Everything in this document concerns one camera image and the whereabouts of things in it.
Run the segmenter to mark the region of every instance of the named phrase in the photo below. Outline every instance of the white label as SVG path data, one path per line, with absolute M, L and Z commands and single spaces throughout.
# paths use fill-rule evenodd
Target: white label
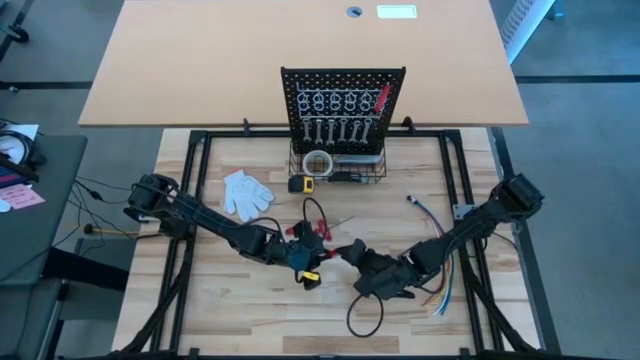
M 415 19 L 418 10 L 415 5 L 378 5 L 380 19 Z

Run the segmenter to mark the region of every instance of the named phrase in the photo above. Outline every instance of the roll of tape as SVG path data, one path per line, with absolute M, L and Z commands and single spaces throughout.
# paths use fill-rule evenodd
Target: roll of tape
M 313 159 L 313 157 L 315 156 L 323 157 L 327 161 L 327 169 L 322 174 L 314 174 L 311 171 L 309 171 L 309 161 Z M 331 172 L 333 172 L 333 158 L 331 158 L 331 155 L 329 155 L 329 153 L 323 150 L 309 151 L 307 155 L 305 155 L 304 158 L 302 159 L 302 170 L 304 170 L 304 173 L 306 175 L 312 176 L 312 177 L 329 176 Z

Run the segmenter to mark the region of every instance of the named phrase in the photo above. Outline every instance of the tool holder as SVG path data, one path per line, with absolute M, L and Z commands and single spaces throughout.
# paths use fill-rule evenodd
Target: tool holder
M 383 177 L 387 176 L 387 160 L 385 157 L 384 143 L 382 144 L 382 150 L 380 151 L 380 159 L 375 163 L 370 164 L 340 164 L 339 159 L 341 155 L 331 154 L 333 160 L 333 171 L 326 176 L 313 175 L 313 179 L 316 182 L 334 181 L 331 179 L 331 175 L 336 173 L 350 173 L 354 177 L 347 181 L 344 179 L 335 180 L 335 182 L 354 182 L 360 184 L 376 184 Z M 307 175 L 303 169 L 304 154 L 298 154 L 294 150 L 293 140 L 289 150 L 289 176 L 294 175 Z M 314 174 L 324 173 L 327 169 L 327 160 L 324 157 L 313 157 L 310 159 L 307 165 L 308 169 Z
M 379 155 L 405 72 L 281 68 L 292 151 Z

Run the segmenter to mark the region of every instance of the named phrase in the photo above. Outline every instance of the wrench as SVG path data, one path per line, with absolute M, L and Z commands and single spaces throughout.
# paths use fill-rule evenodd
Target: wrench
M 333 145 L 333 127 L 336 126 L 336 121 L 329 119 L 327 122 L 329 123 L 329 139 L 327 140 L 327 145 Z
M 309 136 L 309 125 L 311 125 L 311 120 L 304 119 L 302 120 L 302 124 L 304 125 L 304 141 L 311 141 L 311 136 Z
M 353 122 L 353 131 L 351 132 L 351 139 L 349 139 L 349 142 L 358 141 L 356 140 L 356 135 L 358 135 L 358 128 L 360 127 L 360 124 L 362 124 L 360 120 L 356 120 Z
M 367 144 L 367 134 L 369 133 L 369 127 L 371 126 L 371 123 L 373 122 L 373 120 L 371 119 L 366 119 L 364 121 L 364 131 L 362 132 L 362 137 L 360 138 L 360 144 Z
M 322 119 L 316 119 L 316 144 L 322 144 Z
M 347 127 L 347 119 L 340 119 L 340 139 L 338 139 L 338 143 L 346 142 L 344 138 L 344 129 Z

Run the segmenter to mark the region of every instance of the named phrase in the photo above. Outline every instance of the tape measure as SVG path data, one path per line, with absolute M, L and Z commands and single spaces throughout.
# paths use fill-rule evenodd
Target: tape measure
M 311 176 L 295 175 L 289 178 L 290 193 L 313 194 L 315 183 Z

